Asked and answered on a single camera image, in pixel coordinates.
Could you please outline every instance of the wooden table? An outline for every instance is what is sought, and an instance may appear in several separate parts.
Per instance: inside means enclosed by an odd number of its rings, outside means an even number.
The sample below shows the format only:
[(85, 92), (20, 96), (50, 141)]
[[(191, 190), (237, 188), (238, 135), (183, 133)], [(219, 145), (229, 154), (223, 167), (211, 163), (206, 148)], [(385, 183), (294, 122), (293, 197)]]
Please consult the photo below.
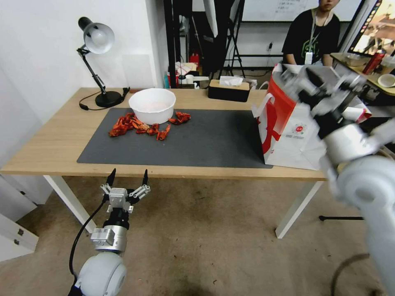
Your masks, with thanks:
[[(272, 169), (246, 169), (188, 166), (142, 166), (77, 163), (77, 158), (87, 145), (108, 110), (85, 111), (80, 109), (81, 98), (97, 92), (96, 88), (81, 88), (41, 128), (41, 130), (2, 168), (3, 174), (44, 175), (59, 197), (66, 203), (77, 219), (84, 223), (89, 217), (62, 176), (107, 176), (116, 167), (117, 176), (140, 177), (148, 169), (153, 178), (206, 178), (206, 179), (287, 179), (317, 181), (308, 184), (276, 229), (282, 238), (298, 215), (308, 204), (322, 181), (321, 171), (310, 171), (275, 166)], [(176, 109), (250, 110), (259, 105), (265, 96), (264, 90), (252, 90), (247, 103), (209, 99), (206, 90), (172, 90), (177, 97)], [(129, 107), (128, 94), (117, 107)], [(94, 107), (92, 96), (84, 101)], [(86, 229), (96, 227), (91, 221)]]
[(385, 93), (387, 95), (395, 96), (395, 88), (385, 88), (385, 87), (382, 87), (381, 85), (379, 85), (379, 83), (377, 82), (377, 80), (379, 79), (381, 74), (378, 74), (378, 73), (373, 73), (371, 75), (363, 74), (362, 71), (364, 70), (365, 66), (364, 65), (363, 66), (359, 66), (359, 67), (349, 66), (346, 63), (346, 61), (345, 61), (345, 55), (346, 54), (347, 53), (331, 53), (330, 56), (335, 61), (337, 61), (340, 64), (342, 64), (343, 66), (345, 66), (345, 67), (349, 68), (350, 70), (353, 70), (355, 73), (365, 77), (368, 82), (370, 82), (375, 88), (381, 90), (383, 93)]

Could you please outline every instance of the white table leg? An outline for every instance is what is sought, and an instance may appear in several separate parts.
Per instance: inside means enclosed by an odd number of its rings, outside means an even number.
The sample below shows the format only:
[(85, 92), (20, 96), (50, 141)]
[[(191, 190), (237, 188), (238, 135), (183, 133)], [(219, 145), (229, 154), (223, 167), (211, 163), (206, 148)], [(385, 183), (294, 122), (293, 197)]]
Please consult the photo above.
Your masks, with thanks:
[[(44, 178), (56, 191), (56, 193), (67, 205), (67, 207), (71, 210), (74, 216), (81, 222), (81, 224), (84, 224), (90, 215), (81, 205), (79, 200), (75, 197), (73, 191), (70, 189), (69, 185), (67, 185), (65, 180), (61, 176), (44, 175)], [(86, 230), (89, 233), (92, 233), (95, 228), (96, 228), (96, 224), (93, 222), (93, 220), (89, 221), (89, 223), (86, 226)]]
[(318, 181), (315, 183), (307, 183), (302, 192), (296, 199), (294, 200), (292, 206), (289, 208), (288, 212), (285, 214), (285, 217), (281, 220), (280, 224), (276, 228), (276, 236), (277, 238), (283, 238), (287, 231), (290, 229), (292, 224), (299, 217), (300, 213), (304, 210), (310, 200), (313, 198), (315, 193), (320, 189), (322, 183), (324, 181)]

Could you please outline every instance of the whiteboard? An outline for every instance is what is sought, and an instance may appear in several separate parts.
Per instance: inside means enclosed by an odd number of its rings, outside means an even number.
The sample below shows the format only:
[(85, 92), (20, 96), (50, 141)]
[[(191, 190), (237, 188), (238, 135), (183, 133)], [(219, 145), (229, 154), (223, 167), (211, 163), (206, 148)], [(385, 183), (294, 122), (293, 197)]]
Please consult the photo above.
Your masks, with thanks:
[[(245, 0), (243, 21), (293, 21), (318, 0)], [(340, 21), (351, 21), (361, 0), (341, 0), (333, 9)]]

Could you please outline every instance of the lamp arm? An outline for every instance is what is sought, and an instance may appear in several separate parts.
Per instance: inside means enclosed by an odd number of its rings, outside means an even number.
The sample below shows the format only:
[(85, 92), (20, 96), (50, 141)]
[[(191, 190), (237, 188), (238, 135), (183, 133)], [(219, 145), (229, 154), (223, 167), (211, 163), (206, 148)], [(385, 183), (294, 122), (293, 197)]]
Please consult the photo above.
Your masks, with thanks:
[(82, 47), (80, 47), (79, 49), (77, 49), (79, 55), (81, 56), (82, 60), (84, 61), (85, 65), (88, 67), (89, 71), (92, 74), (92, 77), (94, 79), (94, 81), (96, 82), (96, 84), (99, 86), (100, 91), (102, 92), (102, 94), (106, 94), (106, 85), (104, 84), (104, 82), (101, 80), (101, 78), (99, 77), (99, 75), (97, 75), (95, 72), (93, 72), (91, 66), (89, 65), (88, 61), (85, 58), (85, 55), (90, 53), (89, 50), (84, 48), (85, 45), (83, 45)]

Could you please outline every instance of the red and white bag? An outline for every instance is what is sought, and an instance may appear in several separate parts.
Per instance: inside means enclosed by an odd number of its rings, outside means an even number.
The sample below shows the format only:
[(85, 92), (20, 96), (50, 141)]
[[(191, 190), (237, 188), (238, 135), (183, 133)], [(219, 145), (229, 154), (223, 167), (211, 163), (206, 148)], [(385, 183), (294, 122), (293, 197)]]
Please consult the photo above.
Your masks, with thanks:
[[(302, 66), (291, 68), (297, 74)], [(319, 170), (319, 160), (325, 154), (325, 145), (318, 137), (318, 125), (310, 116), (309, 106), (290, 98), (279, 87), (279, 79), (276, 79), (276, 76), (279, 77), (278, 72), (281, 72), (281, 67), (277, 65), (262, 104), (258, 108), (252, 107), (258, 121), (265, 163)], [(357, 97), (350, 106), (343, 113), (347, 119), (360, 123), (372, 115)]]

